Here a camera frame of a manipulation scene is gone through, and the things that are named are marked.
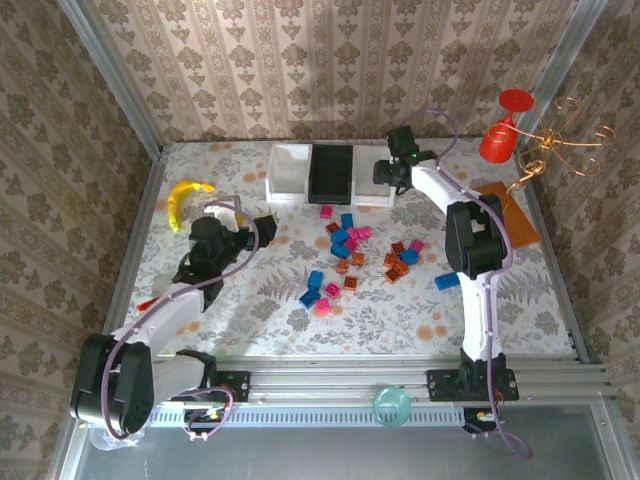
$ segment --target white container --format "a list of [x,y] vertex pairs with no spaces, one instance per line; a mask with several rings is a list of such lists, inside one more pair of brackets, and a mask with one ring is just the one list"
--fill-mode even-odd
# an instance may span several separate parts
[[375,145],[353,146],[351,205],[393,207],[395,187],[373,183],[373,167],[378,160],[389,160],[388,147]]
[[265,177],[268,203],[306,203],[311,145],[276,143]]

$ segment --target wallpaper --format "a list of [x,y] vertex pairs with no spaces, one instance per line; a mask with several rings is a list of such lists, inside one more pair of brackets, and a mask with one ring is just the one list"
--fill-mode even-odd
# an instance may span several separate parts
[[378,138],[426,105],[482,135],[503,89],[536,85],[576,3],[88,2],[165,143]]
[[53,1],[0,1],[0,478],[44,478],[149,159]]
[[[592,141],[593,126],[619,140],[588,154],[602,171],[572,175],[557,163],[542,177],[547,224],[574,310],[592,354],[607,364],[640,451],[640,3],[609,2],[560,94],[582,103],[566,137]],[[566,115],[550,114],[550,124]]]

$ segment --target banana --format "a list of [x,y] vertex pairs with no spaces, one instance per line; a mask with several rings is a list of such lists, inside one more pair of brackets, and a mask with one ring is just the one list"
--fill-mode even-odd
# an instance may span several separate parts
[[192,190],[204,190],[207,193],[212,193],[216,189],[208,183],[192,182],[191,180],[180,180],[173,186],[167,199],[167,212],[169,214],[169,225],[171,225],[174,232],[180,231],[182,223],[180,205]]

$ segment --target orange cutting board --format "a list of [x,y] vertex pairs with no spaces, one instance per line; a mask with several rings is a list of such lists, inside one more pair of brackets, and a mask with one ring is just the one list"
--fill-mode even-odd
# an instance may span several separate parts
[[513,200],[511,195],[507,195],[507,187],[504,183],[489,183],[476,188],[476,190],[483,195],[493,193],[500,198],[505,227],[507,227],[507,233],[509,234],[513,248],[526,247],[527,245],[540,241],[538,232],[536,232],[533,225],[529,223],[520,206]]

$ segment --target table surface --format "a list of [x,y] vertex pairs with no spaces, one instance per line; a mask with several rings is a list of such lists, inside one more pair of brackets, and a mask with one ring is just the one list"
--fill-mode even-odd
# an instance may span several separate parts
[[[443,160],[463,184],[477,187],[517,176],[511,164],[491,165],[477,154],[479,139],[461,139]],[[384,145],[384,141],[352,143]],[[448,139],[420,140],[421,149],[442,151]],[[342,285],[337,259],[319,217],[319,205],[276,205],[265,202],[272,142],[187,143],[169,154],[146,240],[126,322],[136,305],[166,289],[188,251],[191,222],[204,215],[211,194],[193,192],[183,203],[183,228],[174,233],[167,221],[167,196],[182,179],[208,182],[220,195],[240,195],[243,208],[257,217],[271,212],[277,237],[261,249],[246,269],[225,281],[220,296],[200,317],[188,319],[163,353],[182,348],[216,355],[287,354],[431,354],[458,355],[464,334],[459,288],[439,292],[434,278],[449,273],[444,253],[445,217],[423,194],[410,191],[393,208],[335,206],[334,220],[351,212],[356,227],[369,226],[370,240],[361,244],[364,267],[349,267],[358,278],[356,292],[342,291],[330,300],[331,314],[307,311],[298,298],[306,291],[311,270]],[[530,217],[522,192],[516,201]],[[393,242],[426,243],[420,262],[407,277],[391,285],[384,278],[383,258]],[[504,351],[566,356],[573,351],[552,289],[539,244],[517,249],[515,264],[498,286],[498,317]]]

